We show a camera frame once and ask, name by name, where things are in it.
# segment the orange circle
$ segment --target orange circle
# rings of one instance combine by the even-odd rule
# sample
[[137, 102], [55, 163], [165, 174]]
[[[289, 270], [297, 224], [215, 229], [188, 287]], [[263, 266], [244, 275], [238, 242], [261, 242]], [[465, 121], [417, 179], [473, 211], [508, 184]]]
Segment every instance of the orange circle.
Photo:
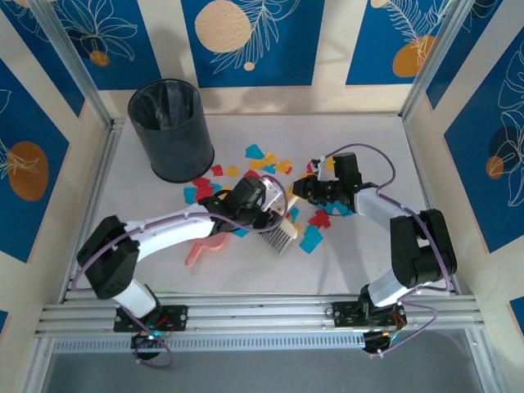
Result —
[[504, 162], [498, 156], [492, 156], [486, 163], [486, 172], [488, 176], [496, 180], [504, 173]]
[[109, 65], [109, 57], [104, 52], [92, 51], [89, 53], [89, 60], [99, 67], [105, 67]]
[[[30, 202], [40, 199], [49, 180], [47, 157], [40, 146], [32, 142], [18, 142], [9, 151], [7, 160], [14, 165], [7, 176], [15, 194]], [[28, 165], [29, 169], [25, 169], [23, 164]]]
[[251, 23], [234, 2], [214, 0], [198, 13], [195, 31], [201, 44], [211, 52], [233, 52], [251, 37]]
[[401, 78], [411, 78], [420, 71], [435, 37], [424, 36], [400, 49], [393, 60], [393, 72]]

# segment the brush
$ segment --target brush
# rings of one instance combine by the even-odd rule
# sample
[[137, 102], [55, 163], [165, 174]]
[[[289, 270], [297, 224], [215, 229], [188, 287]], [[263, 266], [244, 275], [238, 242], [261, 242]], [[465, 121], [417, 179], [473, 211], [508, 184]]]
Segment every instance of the brush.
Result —
[[[296, 201], [298, 201], [298, 196], [294, 195], [292, 198], [290, 198], [287, 204], [287, 209], [291, 209]], [[286, 250], [286, 247], [289, 246], [291, 241], [298, 237], [298, 230], [295, 228], [295, 225], [293, 225], [288, 219], [284, 218], [278, 228], [275, 228], [272, 231], [259, 233], [259, 235], [279, 255], [281, 255], [284, 250]]]

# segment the pink dustpan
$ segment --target pink dustpan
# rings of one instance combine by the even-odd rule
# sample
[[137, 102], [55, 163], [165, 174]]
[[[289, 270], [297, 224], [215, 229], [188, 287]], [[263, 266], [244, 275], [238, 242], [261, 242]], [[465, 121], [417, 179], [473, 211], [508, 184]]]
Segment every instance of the pink dustpan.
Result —
[[193, 243], [194, 246], [191, 251], [189, 251], [189, 255], [186, 258], [186, 266], [192, 267], [195, 262], [197, 262], [198, 256], [204, 249], [210, 251], [220, 250], [228, 236], [229, 233], [219, 233], [218, 235], [204, 237], [203, 239], [191, 240], [191, 243]]

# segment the trash can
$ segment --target trash can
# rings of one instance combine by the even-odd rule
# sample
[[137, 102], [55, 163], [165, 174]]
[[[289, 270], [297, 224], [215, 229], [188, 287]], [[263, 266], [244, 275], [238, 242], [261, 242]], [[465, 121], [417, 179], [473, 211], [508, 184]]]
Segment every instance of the trash can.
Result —
[[140, 88], [129, 100], [128, 115], [155, 174], [171, 183], [201, 177], [213, 165], [200, 93], [178, 79], [161, 79]]

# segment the wire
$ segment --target wire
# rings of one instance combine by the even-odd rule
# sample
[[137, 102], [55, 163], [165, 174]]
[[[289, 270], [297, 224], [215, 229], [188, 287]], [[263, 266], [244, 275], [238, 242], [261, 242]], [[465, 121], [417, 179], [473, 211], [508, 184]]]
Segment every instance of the wire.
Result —
[[[175, 223], [187, 220], [187, 219], [195, 219], [195, 218], [216, 218], [216, 219], [221, 219], [221, 220], [223, 220], [223, 221], [225, 221], [227, 223], [235, 225], [237, 228], [246, 229], [248, 231], [257, 232], [257, 233], [263, 233], [263, 232], [272, 231], [275, 228], [280, 227], [280, 224], [286, 218], [287, 209], [289, 207], [289, 200], [287, 199], [286, 188], [276, 178], [274, 178], [273, 176], [264, 175], [261, 178], [266, 178], [269, 181], [271, 181], [273, 183], [276, 183], [277, 186], [281, 189], [282, 196], [284, 198], [284, 213], [283, 213], [283, 215], [279, 216], [279, 218], [275, 221], [275, 223], [273, 225], [270, 225], [267, 228], [251, 228], [251, 227], [247, 227], [245, 225], [242, 225], [240, 223], [237, 223], [234, 220], [230, 219], [229, 217], [226, 217], [224, 215], [218, 215], [216, 213], [189, 213], [187, 215], [181, 214], [181, 215], [174, 215], [174, 216], [163, 218], [163, 219], [158, 219], [157, 221], [152, 221], [149, 224], [144, 225], [143, 227], [138, 227], [138, 228], [132, 229], [131, 231], [128, 231], [126, 233], [122, 233], [120, 236], [118, 236], [117, 238], [111, 240], [110, 242], [105, 244], [100, 250], [95, 252], [93, 254], [93, 256], [91, 256], [91, 258], [89, 258], [87, 260], [87, 262], [84, 264], [84, 266], [82, 266], [82, 268], [79, 269], [79, 271], [75, 275], [75, 278], [73, 279], [73, 282], [71, 284], [72, 291], [92, 291], [93, 290], [92, 288], [78, 288], [77, 287], [80, 278], [85, 274], [85, 272], [87, 272], [88, 269], [91, 268], [91, 266], [98, 260], [98, 258], [100, 258], [105, 252], [110, 250], [113, 246], [117, 245], [119, 242], [122, 242], [127, 237], [132, 237], [132, 236], [134, 236], [134, 235], [136, 235], [138, 233], [142, 233], [142, 232], [144, 232], [144, 231], [146, 231], [148, 229], [154, 229], [154, 228], [157, 228], [157, 227], [161, 227], [162, 225], [165, 225], [165, 224], [175, 224]], [[145, 332], [149, 333], [151, 336], [155, 337], [155, 341], [158, 342], [161, 346], [163, 346], [165, 348], [165, 350], [169, 354], [169, 362], [167, 364], [150, 364], [150, 363], [146, 363], [146, 362], [142, 361], [140, 358], [138, 358], [138, 348], [140, 346], [140, 345], [138, 345], [135, 348], [135, 351], [133, 352], [133, 355], [134, 355], [135, 359], [137, 360], [137, 362], [139, 364], [142, 364], [142, 365], [144, 365], [146, 367], [149, 367], [149, 368], [168, 368], [168, 367], [170, 367], [171, 364], [174, 362], [174, 355], [173, 355], [173, 352], [171, 351], [171, 349], [169, 348], [169, 346], [167, 345], [167, 343], [165, 342], [165, 340], [162, 340], [162, 338], [158, 337], [149, 327], [147, 327], [144, 323], [142, 323], [142, 321], [140, 321], [140, 319], [135, 317], [128, 309], [126, 309], [123, 306], [120, 306], [120, 307], [142, 330], [144, 330]]]

